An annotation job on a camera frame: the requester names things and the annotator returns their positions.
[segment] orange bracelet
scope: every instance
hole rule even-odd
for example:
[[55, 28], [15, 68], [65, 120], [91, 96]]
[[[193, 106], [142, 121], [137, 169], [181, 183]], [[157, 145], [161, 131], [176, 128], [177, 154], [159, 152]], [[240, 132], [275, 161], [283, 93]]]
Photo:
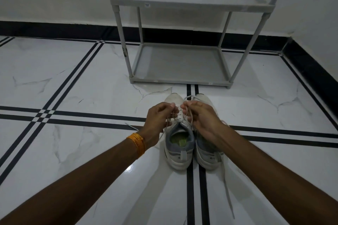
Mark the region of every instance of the orange bracelet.
[[138, 133], [133, 133], [132, 135], [128, 136], [127, 138], [131, 139], [135, 143], [139, 157], [142, 156], [146, 151], [146, 148], [145, 148], [144, 142], [143, 142], [143, 138]]

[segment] shoe sole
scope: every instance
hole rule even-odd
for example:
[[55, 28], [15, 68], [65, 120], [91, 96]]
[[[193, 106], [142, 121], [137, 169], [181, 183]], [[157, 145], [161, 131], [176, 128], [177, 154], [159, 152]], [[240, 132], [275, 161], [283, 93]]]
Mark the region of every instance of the shoe sole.
[[176, 169], [176, 170], [178, 170], [178, 171], [186, 170], [186, 169], [189, 167], [189, 165], [190, 165], [190, 163], [191, 163], [191, 161], [192, 161], [192, 158], [191, 158], [191, 160], [187, 160], [187, 161], [185, 161], [184, 163], [177, 163], [177, 162], [175, 162], [174, 160], [172, 160], [172, 159], [170, 158], [169, 151], [167, 150], [167, 146], [166, 146], [165, 144], [164, 144], [164, 153], [165, 153], [165, 155], [166, 155], [166, 160], [167, 160], [168, 164], [169, 164], [172, 168], [174, 168], [174, 169]]
[[195, 156], [196, 156], [196, 160], [197, 162], [205, 168], [205, 170], [215, 170], [217, 169], [221, 163], [209, 163], [207, 161], [205, 161], [202, 157], [200, 152], [198, 151], [198, 147], [197, 144], [195, 145]]

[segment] sneaker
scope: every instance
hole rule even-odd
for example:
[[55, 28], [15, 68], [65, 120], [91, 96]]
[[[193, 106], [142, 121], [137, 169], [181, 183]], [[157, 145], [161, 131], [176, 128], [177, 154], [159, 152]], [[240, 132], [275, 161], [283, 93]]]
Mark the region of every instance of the sneaker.
[[180, 111], [177, 118], [171, 119], [172, 125], [165, 129], [164, 153], [171, 167], [176, 170], [185, 170], [192, 161], [195, 138], [191, 125], [184, 118], [180, 107], [184, 100], [177, 93], [172, 93], [164, 101], [175, 103]]
[[[217, 114], [214, 105], [206, 95], [197, 94], [193, 96], [192, 100], [198, 100], [210, 105]], [[221, 152], [214, 144], [207, 141], [198, 131], [196, 131], [195, 154], [197, 162], [206, 170], [214, 170], [222, 163], [223, 152]]]

